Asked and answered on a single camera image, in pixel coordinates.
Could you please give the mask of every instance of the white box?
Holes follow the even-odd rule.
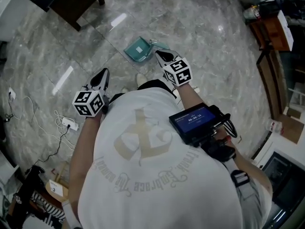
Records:
[[[95,117],[105,102],[100,91],[79,91],[72,104],[80,116]]]
[[[175,62],[163,67],[165,77],[176,86],[181,86],[192,80],[193,74],[190,64],[186,58],[176,60]]]

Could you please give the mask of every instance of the marble floor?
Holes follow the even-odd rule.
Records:
[[[270,116],[264,87],[256,68],[258,46],[242,18],[238,0],[105,0],[94,3],[80,18],[75,31],[53,11],[43,12],[33,5],[12,42],[8,60],[0,73],[0,113],[10,113],[8,87],[17,98],[11,103],[21,120],[6,126],[8,151],[24,172],[38,159],[54,153],[59,141],[55,124],[57,110],[82,126],[71,102],[86,79],[101,67],[111,72],[109,96],[122,87],[136,89],[135,75],[161,78],[154,57],[135,63],[123,50],[137,37],[164,42],[187,58],[200,96],[232,115],[238,131],[238,149],[251,156],[265,137]],[[72,72],[58,89],[61,76]],[[75,144],[80,131],[69,130]],[[51,170],[70,159],[73,150],[62,144],[59,153],[47,163]]]

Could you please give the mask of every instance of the person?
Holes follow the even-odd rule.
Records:
[[[235,148],[254,199],[241,207],[225,166],[185,145],[169,123],[180,112],[160,80],[137,75],[138,90],[116,95],[106,116],[87,118],[71,159],[69,200],[84,229],[254,229],[271,208],[268,177]],[[203,102],[188,84],[175,87],[185,109]],[[223,127],[216,139],[227,136]]]

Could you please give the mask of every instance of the power strip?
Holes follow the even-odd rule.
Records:
[[[62,124],[65,126],[70,125],[70,129],[73,129],[74,131],[77,131],[78,127],[79,127],[79,125],[77,123],[75,123],[72,120],[69,120],[65,117],[63,117],[63,119],[62,119]]]

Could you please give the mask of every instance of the white sneaker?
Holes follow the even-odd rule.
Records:
[[[122,93],[122,94],[126,94],[126,93],[128,93],[128,92],[129,92],[129,89],[126,88],[126,87],[123,87],[122,90],[121,90],[121,93]]]
[[[143,74],[140,74],[140,73],[137,73],[136,80],[137,80],[138,87],[140,87],[144,83],[148,82],[148,79],[146,78],[146,76]]]

